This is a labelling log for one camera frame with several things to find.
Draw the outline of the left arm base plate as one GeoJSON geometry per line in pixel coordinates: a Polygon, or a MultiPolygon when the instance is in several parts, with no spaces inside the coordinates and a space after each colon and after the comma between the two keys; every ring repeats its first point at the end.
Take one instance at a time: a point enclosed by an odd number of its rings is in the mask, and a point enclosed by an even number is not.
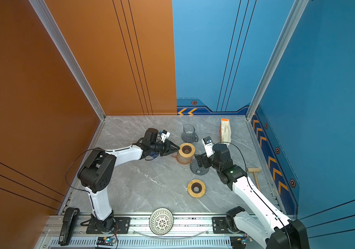
{"type": "Polygon", "coordinates": [[[91,217],[88,221],[87,234],[127,234],[130,227],[130,217],[112,217],[105,221],[98,221],[91,217]]]}

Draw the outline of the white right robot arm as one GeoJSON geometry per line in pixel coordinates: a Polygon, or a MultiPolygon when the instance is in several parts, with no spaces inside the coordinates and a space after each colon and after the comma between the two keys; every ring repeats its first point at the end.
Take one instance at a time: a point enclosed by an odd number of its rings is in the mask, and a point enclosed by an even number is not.
{"type": "Polygon", "coordinates": [[[251,217],[238,206],[226,213],[232,232],[244,232],[264,249],[308,249],[307,230],[300,220],[293,220],[276,208],[248,177],[245,169],[232,161],[227,142],[202,140],[205,153],[197,155],[200,167],[214,168],[221,180],[255,214],[251,217]]]}

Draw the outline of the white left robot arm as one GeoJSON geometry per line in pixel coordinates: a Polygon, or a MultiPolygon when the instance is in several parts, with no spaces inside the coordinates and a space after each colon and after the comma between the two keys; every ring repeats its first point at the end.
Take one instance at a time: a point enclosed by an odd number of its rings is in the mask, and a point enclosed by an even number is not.
{"type": "Polygon", "coordinates": [[[168,156],[177,153],[180,147],[169,140],[170,133],[149,128],[145,135],[130,146],[118,149],[94,148],[78,171],[77,177],[88,193],[92,216],[103,222],[113,210],[109,204],[107,187],[116,167],[150,156],[168,156]]]}

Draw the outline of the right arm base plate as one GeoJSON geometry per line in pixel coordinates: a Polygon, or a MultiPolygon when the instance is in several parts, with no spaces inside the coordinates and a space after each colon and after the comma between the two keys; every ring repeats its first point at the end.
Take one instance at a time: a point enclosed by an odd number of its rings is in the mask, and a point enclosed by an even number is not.
{"type": "Polygon", "coordinates": [[[227,224],[227,220],[225,216],[212,217],[212,228],[214,234],[233,233],[227,224]]]}

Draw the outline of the wooden dripper ring holder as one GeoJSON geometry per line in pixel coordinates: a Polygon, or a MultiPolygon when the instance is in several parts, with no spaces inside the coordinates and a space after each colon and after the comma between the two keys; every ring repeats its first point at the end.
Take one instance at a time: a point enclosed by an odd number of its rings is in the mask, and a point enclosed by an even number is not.
{"type": "Polygon", "coordinates": [[[183,143],[178,151],[179,155],[183,158],[192,158],[196,149],[191,143],[183,143]]]}

